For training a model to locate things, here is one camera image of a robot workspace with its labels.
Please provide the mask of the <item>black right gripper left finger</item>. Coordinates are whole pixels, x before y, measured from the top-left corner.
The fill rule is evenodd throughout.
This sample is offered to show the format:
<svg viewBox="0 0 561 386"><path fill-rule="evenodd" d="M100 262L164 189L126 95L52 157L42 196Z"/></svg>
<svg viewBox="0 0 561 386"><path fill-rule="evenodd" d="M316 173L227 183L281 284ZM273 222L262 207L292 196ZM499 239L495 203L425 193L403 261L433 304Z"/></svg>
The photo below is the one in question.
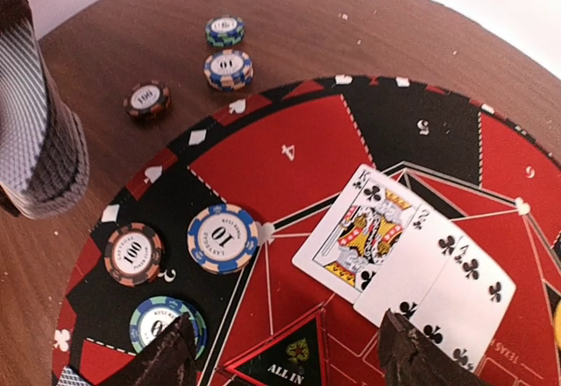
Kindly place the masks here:
<svg viewBox="0 0 561 386"><path fill-rule="evenodd" d="M194 328L183 314L100 385L196 385L195 355Z"/></svg>

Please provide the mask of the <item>king of clubs card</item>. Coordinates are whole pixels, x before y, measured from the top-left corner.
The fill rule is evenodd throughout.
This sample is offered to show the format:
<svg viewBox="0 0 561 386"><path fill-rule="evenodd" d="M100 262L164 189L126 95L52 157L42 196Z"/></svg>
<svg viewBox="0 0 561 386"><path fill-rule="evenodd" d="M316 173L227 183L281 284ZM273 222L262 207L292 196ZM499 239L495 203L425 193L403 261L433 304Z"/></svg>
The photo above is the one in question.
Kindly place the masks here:
<svg viewBox="0 0 561 386"><path fill-rule="evenodd" d="M353 304L380 271L423 200L361 164L292 263Z"/></svg>

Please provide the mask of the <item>red black poker chip stack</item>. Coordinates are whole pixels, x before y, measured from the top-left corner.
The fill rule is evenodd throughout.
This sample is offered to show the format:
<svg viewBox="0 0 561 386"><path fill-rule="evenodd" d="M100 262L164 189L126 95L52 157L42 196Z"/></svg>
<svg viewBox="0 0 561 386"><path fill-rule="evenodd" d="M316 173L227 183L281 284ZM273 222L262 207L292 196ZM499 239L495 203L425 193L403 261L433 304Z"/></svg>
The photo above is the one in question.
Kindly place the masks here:
<svg viewBox="0 0 561 386"><path fill-rule="evenodd" d="M171 92L166 84L152 80L131 89L123 101L125 112L134 119L147 120L158 117L171 104Z"/></svg>

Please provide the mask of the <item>orange big blind button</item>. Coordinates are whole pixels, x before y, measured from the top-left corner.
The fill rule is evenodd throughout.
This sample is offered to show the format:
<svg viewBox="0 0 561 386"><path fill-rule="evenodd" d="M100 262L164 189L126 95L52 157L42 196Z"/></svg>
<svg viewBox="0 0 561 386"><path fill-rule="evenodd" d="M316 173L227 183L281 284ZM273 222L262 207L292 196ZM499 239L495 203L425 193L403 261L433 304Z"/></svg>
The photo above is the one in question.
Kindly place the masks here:
<svg viewBox="0 0 561 386"><path fill-rule="evenodd" d="M557 349L561 350L561 301L559 301L554 306L552 315L553 315L552 326L554 331L555 342L557 345Z"/></svg>

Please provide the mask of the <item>red black chips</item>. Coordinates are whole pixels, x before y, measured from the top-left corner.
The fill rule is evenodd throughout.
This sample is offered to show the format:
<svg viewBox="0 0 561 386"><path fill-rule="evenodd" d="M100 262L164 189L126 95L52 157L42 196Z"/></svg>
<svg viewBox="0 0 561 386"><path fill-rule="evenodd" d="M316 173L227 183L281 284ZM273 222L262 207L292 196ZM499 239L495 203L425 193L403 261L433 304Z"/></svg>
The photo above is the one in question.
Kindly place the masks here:
<svg viewBox="0 0 561 386"><path fill-rule="evenodd" d="M131 222L111 234L103 260L115 281L133 288L157 277L163 254L163 243L152 227Z"/></svg>

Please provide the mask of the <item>black triangular all-in marker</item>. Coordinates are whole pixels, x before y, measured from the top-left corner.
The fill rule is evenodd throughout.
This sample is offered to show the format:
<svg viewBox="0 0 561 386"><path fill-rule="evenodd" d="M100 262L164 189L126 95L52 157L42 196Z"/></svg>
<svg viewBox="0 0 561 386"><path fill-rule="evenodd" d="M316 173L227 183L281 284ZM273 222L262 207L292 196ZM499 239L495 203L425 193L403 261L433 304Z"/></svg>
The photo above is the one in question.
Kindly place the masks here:
<svg viewBox="0 0 561 386"><path fill-rule="evenodd" d="M226 362L221 370L245 385L328 385L323 322L324 310L317 307Z"/></svg>

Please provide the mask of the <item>blue cream poker chip stack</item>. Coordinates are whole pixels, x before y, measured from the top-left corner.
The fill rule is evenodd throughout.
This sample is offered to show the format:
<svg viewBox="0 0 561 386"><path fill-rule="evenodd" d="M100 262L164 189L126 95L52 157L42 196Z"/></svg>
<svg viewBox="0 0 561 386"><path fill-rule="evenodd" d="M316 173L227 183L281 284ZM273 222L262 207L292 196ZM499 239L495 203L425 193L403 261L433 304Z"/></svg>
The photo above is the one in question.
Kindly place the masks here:
<svg viewBox="0 0 561 386"><path fill-rule="evenodd" d="M252 82L253 61L244 51L226 49L206 59L203 73L211 88L232 92Z"/></svg>

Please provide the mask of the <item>green chips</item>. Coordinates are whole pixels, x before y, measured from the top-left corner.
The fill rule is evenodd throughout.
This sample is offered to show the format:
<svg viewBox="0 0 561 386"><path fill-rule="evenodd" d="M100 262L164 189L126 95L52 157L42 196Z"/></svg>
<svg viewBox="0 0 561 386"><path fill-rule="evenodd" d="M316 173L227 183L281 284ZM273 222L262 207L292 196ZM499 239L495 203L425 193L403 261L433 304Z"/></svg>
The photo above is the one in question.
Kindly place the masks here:
<svg viewBox="0 0 561 386"><path fill-rule="evenodd" d="M194 305L168 296L147 298L137 306L129 322L131 344L140 353L176 318L187 315L195 335L195 357L199 359L208 342L206 322Z"/></svg>

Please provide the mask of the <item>green poker chip stack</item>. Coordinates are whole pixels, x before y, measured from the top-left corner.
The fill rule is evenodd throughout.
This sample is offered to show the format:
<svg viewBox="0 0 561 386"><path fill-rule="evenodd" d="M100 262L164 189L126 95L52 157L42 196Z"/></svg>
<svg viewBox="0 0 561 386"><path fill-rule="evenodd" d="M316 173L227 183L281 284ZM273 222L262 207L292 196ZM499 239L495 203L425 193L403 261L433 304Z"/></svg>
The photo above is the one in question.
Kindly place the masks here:
<svg viewBox="0 0 561 386"><path fill-rule="evenodd" d="M245 36L242 18L222 16L210 19L205 26L205 38L213 47L228 47L239 44Z"/></svg>

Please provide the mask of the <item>blue cream chips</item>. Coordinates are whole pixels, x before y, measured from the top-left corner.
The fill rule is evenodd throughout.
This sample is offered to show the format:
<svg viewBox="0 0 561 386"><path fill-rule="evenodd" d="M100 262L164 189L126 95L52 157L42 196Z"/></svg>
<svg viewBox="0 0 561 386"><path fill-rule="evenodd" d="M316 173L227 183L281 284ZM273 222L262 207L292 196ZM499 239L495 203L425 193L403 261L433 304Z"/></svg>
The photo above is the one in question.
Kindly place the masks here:
<svg viewBox="0 0 561 386"><path fill-rule="evenodd" d="M187 230L190 257L214 275L238 272L259 246L256 221L235 204L215 204L200 211Z"/></svg>

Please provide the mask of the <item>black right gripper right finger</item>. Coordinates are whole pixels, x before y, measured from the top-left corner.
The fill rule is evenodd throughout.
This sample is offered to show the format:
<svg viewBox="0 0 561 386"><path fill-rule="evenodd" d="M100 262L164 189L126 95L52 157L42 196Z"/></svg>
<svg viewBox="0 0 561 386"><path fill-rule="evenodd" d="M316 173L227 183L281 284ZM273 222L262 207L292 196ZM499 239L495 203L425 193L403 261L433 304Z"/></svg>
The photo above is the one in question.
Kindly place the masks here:
<svg viewBox="0 0 561 386"><path fill-rule="evenodd" d="M378 355L388 386L475 386L486 382L453 362L404 316L387 310Z"/></svg>

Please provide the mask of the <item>dealt blue card seat two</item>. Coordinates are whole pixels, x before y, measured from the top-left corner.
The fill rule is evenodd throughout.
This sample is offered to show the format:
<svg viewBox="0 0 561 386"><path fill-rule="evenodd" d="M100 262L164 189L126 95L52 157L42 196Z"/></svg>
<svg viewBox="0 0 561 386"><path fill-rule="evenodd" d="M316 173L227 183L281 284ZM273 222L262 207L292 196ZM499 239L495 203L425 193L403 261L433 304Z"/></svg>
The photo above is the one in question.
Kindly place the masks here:
<svg viewBox="0 0 561 386"><path fill-rule="evenodd" d="M69 366L65 366L55 383L56 386L91 386L78 372Z"/></svg>

